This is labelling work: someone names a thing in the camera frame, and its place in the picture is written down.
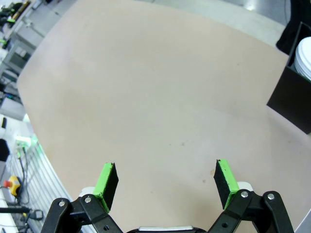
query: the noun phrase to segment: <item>red button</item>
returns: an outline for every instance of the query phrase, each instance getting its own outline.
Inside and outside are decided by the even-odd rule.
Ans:
[[[4,187],[6,187],[6,188],[10,188],[10,187],[12,187],[12,182],[11,181],[4,181],[4,183],[3,183],[3,186]]]

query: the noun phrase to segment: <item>stack of white lids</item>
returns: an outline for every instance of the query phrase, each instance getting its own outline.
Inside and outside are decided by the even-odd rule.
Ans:
[[[311,80],[311,37],[300,41],[294,64],[299,74]]]

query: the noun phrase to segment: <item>black container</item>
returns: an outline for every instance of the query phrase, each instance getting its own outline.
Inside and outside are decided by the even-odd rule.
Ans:
[[[311,27],[301,23],[284,71],[267,105],[303,132],[311,133],[311,81],[294,67],[299,42],[311,36]]]

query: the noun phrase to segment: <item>green tape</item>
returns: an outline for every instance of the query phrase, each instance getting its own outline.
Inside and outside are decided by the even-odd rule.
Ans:
[[[226,209],[228,207],[228,205],[230,204],[233,195],[236,194],[240,188],[239,188],[238,182],[234,178],[234,175],[230,169],[228,161],[226,159],[221,159],[221,160],[218,160],[218,162],[219,162],[219,165],[222,169],[222,172],[225,176],[225,180],[226,180],[228,187],[229,187],[229,190],[230,190],[230,193],[229,193],[229,196],[228,196],[227,202],[225,204],[225,208],[224,208],[224,209]]]
[[[97,180],[95,189],[93,191],[93,195],[101,200],[104,209],[107,213],[109,213],[110,209],[108,208],[105,200],[104,200],[104,191],[106,189],[107,182],[109,180],[110,173],[113,168],[113,163],[106,163],[104,165],[104,168],[102,169],[101,175],[99,176],[99,179]]]

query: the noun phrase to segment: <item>metal bolt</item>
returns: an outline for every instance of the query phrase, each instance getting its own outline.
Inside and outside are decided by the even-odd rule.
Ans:
[[[246,192],[246,191],[241,192],[241,196],[242,196],[243,198],[248,197],[248,192]]]
[[[90,197],[87,197],[87,198],[85,198],[85,200],[84,200],[86,203],[89,203],[89,202],[91,202],[91,198]]]
[[[58,204],[60,207],[63,207],[65,205],[65,202],[62,200],[61,202],[59,202]]]
[[[273,200],[274,199],[274,195],[272,193],[268,194],[268,199]]]

